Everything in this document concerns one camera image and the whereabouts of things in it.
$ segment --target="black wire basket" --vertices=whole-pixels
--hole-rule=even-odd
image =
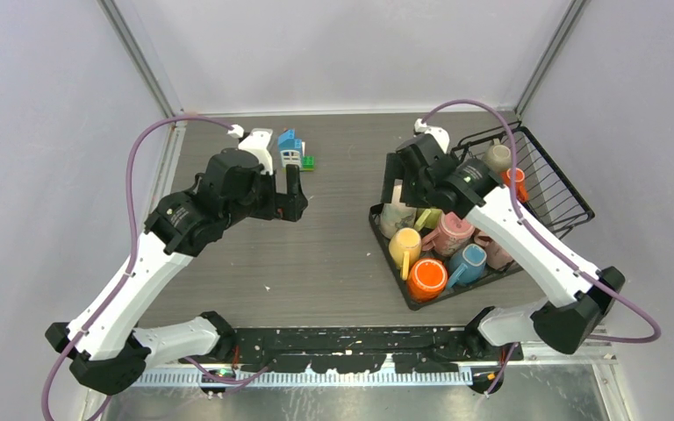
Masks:
[[[515,139],[508,139],[502,127],[496,127],[459,140],[458,145],[451,148],[450,152],[454,153],[460,161],[465,161],[471,158],[481,158],[484,152],[496,140],[500,144],[510,148],[514,144],[518,155],[518,168],[522,169],[526,174],[524,183],[529,198],[523,206],[542,225],[561,239],[576,226],[593,219],[595,213],[592,211],[590,205],[583,199],[554,160],[551,159],[551,156],[549,156],[531,131],[524,125],[521,125],[520,121],[511,124],[511,128],[513,129]],[[394,265],[394,261],[389,253],[389,240],[379,230],[378,220],[383,207],[382,203],[370,207],[370,227],[376,236],[378,244],[384,251],[384,257],[410,310],[419,310],[522,270],[520,265],[515,262],[508,264],[500,270],[486,267],[482,276],[471,285],[456,284],[450,289],[444,290],[435,299],[418,303],[410,296],[405,281],[402,280],[401,274]],[[429,232],[430,230],[424,230],[420,234],[424,236]],[[446,258],[434,254],[431,257],[446,260]]]

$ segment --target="gray wood grain surface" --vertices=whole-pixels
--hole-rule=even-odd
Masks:
[[[419,311],[407,309],[369,228],[368,212],[379,202],[385,155],[412,136],[417,117],[236,118],[245,128],[267,127],[276,134],[296,129],[306,154],[316,160],[314,172],[301,173],[309,207],[295,224],[246,219],[226,231],[161,292],[140,324],[169,325],[215,310],[239,327],[459,325],[485,306],[509,307],[543,296],[519,273]],[[432,123],[446,128],[452,142],[497,126],[491,116],[476,112],[440,114]],[[234,145],[215,125],[190,124],[173,191],[188,188],[213,154]],[[273,158],[280,168],[276,153]]]

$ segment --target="yellow mug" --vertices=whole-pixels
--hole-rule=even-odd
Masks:
[[[422,238],[412,228],[402,228],[389,241],[389,254],[402,272],[404,281],[409,277],[409,269],[419,259]]]
[[[438,226],[438,221],[441,219],[441,215],[443,214],[442,210],[440,209],[422,209],[418,210],[419,216],[417,217],[417,221],[414,223],[414,230],[415,231],[420,231],[423,228],[430,228],[431,230],[434,230],[436,226]]]

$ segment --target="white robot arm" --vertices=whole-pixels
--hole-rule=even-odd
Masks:
[[[308,201],[298,167],[286,168],[287,193],[277,193],[268,151],[271,136],[271,130],[254,129],[237,148],[211,157],[194,186],[160,200],[138,239],[131,277],[68,355],[71,372],[82,385],[115,395],[147,368],[189,355],[224,359],[233,350],[233,328],[213,311],[179,325],[134,326],[167,283],[224,230],[247,217],[292,222],[301,218]],[[48,328],[46,337],[57,352],[116,287],[127,263],[77,318]]]
[[[599,270],[521,209],[523,218],[550,246],[577,263],[579,270],[573,272],[523,226],[499,175],[480,160],[459,162],[448,154],[448,133],[440,127],[418,120],[415,132],[418,136],[387,155],[382,202],[391,201],[394,183],[400,180],[403,203],[440,208],[466,218],[497,241],[546,294],[539,302],[511,309],[486,308],[467,330],[476,332],[483,346],[543,340],[561,353],[574,353],[613,302],[581,274],[591,275],[616,292],[624,284],[623,275],[616,268]]]

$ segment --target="light blue mug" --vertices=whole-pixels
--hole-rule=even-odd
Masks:
[[[456,283],[471,285],[476,282],[482,276],[482,272],[484,272],[484,263],[486,261],[487,253],[476,244],[469,244],[457,251],[446,264],[448,272],[452,274],[448,277],[446,288],[451,288]]]

